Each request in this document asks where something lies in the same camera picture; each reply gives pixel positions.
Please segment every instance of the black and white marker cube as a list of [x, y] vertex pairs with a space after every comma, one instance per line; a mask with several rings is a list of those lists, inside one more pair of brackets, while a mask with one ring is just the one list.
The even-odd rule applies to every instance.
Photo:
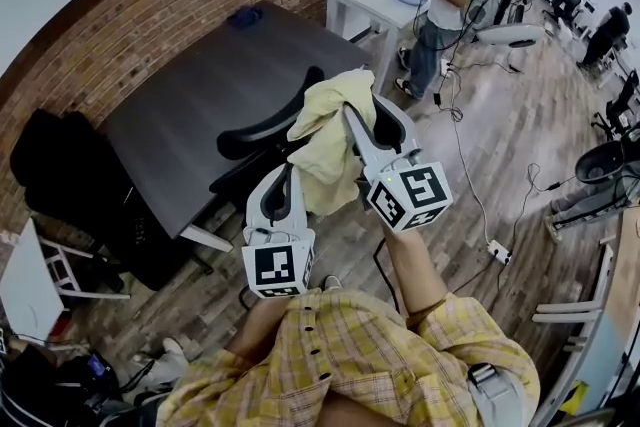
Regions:
[[432, 223], [453, 203], [440, 163], [381, 173], [367, 200], [395, 233]]
[[245, 246], [242, 257], [249, 288], [259, 297], [294, 296], [307, 291], [313, 265], [310, 242]]

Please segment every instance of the dark gray table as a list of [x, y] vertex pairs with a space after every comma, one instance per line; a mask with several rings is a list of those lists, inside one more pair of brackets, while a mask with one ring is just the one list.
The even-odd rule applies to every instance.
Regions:
[[225, 130], [278, 112], [307, 69], [327, 77], [370, 63], [370, 55], [270, 2], [238, 31], [224, 23], [131, 94], [105, 126], [120, 161], [167, 233], [222, 250], [231, 246], [191, 223], [214, 199], [209, 185], [238, 165], [218, 153]]

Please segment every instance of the brick wall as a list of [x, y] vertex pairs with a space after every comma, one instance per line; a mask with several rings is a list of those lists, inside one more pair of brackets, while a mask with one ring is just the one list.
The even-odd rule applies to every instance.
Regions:
[[[98, 126], [176, 54], [259, 0], [73, 0], [0, 78], [0, 229], [19, 231], [30, 212], [9, 169], [22, 127], [38, 107], [79, 110]], [[323, 23], [325, 0], [271, 0]], [[83, 235], [38, 218], [45, 233], [76, 245]]]

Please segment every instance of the yellow plaid shirt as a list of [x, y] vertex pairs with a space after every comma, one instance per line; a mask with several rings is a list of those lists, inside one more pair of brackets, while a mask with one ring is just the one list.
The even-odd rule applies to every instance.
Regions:
[[363, 292], [312, 290], [291, 301], [259, 365], [224, 350], [193, 363], [157, 426], [312, 426], [328, 390], [402, 424], [482, 425], [467, 388], [476, 363], [519, 377], [535, 411], [533, 362], [475, 299], [449, 294], [414, 331]]

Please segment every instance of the man in white t-shirt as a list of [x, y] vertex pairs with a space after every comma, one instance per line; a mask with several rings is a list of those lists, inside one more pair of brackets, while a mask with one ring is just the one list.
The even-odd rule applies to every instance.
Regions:
[[464, 14], [470, 0], [431, 0], [427, 21], [420, 30], [412, 50], [400, 48], [401, 66], [411, 71], [411, 79], [395, 79], [397, 89], [420, 100], [440, 71], [444, 50], [455, 44], [464, 25]]

